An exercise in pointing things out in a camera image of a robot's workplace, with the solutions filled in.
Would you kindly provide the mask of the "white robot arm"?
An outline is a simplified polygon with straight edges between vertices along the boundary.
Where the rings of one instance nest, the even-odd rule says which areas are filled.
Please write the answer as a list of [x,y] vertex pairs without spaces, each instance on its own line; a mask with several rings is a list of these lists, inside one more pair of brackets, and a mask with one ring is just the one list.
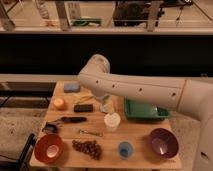
[[213,82],[111,74],[109,61],[99,54],[88,60],[77,78],[98,99],[114,94],[199,120],[201,128],[193,171],[213,171]]

